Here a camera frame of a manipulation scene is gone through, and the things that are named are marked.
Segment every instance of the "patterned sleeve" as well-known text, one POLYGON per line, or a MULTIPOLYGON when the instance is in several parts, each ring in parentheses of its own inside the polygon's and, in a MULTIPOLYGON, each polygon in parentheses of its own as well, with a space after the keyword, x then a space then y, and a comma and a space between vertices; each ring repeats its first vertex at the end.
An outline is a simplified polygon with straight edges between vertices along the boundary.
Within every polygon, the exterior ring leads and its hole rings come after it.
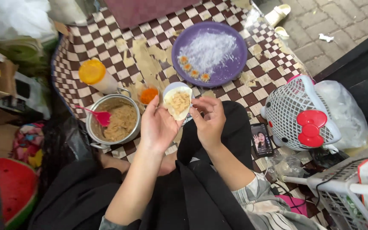
POLYGON ((311 219, 290 211, 288 204, 270 190, 271 184, 263 175, 240 190, 233 191, 242 209, 256 229, 260 230, 325 230, 311 219))
POLYGON ((126 230, 127 226, 119 225, 108 221, 105 216, 102 217, 99 230, 126 230))

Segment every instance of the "phone screen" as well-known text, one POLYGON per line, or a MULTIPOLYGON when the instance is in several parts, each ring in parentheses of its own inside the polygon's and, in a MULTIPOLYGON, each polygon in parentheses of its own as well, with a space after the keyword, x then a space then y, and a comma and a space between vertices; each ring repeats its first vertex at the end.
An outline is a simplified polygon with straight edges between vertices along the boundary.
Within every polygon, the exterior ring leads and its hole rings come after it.
POLYGON ((251 125, 252 145, 258 156, 270 156, 273 154, 271 140, 264 123, 251 125))

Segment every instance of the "red bow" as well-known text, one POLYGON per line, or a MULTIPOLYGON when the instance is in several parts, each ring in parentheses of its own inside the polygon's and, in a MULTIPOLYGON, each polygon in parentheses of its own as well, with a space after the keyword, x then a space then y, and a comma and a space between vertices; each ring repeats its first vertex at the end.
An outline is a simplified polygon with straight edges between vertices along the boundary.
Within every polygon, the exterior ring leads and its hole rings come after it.
POLYGON ((322 146, 323 137, 320 136, 320 128, 328 121, 327 115, 319 110, 306 110, 298 114, 296 121, 302 126, 302 133, 298 140, 313 148, 322 146))

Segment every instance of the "metal pot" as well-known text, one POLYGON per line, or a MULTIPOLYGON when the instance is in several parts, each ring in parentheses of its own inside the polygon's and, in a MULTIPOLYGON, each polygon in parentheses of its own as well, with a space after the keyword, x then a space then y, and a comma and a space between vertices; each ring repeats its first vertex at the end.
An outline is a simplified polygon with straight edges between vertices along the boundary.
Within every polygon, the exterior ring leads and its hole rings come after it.
POLYGON ((129 93, 129 97, 123 95, 123 94, 109 94, 107 96, 104 96, 99 99, 99 101, 95 102, 93 106, 90 108, 93 111, 101 112, 101 111, 108 111, 118 105, 131 105, 136 109, 137 113, 137 122, 133 129, 133 131, 124 139, 121 139, 119 141, 110 142, 106 140, 106 138, 103 135, 103 131, 106 129, 102 127, 95 117, 89 113, 88 117, 86 119, 86 129, 88 130, 89 136, 96 142, 91 143, 90 145, 98 148, 98 149, 108 149, 110 145, 113 144, 124 144, 127 143, 133 139, 136 138, 136 136, 140 132, 140 122, 141 122, 141 116, 139 107, 137 107, 136 103, 131 99, 131 93, 126 89, 119 89, 126 91, 129 93))

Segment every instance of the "white fan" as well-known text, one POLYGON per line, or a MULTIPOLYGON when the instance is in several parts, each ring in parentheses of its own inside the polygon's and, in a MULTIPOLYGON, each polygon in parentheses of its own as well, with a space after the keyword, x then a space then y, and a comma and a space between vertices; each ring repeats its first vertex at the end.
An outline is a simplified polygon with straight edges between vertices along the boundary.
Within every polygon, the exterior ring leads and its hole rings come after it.
POLYGON ((272 128, 273 141, 303 151, 333 144, 341 139, 337 125, 330 118, 328 106, 316 93, 312 79, 294 78, 271 92, 260 110, 272 128))

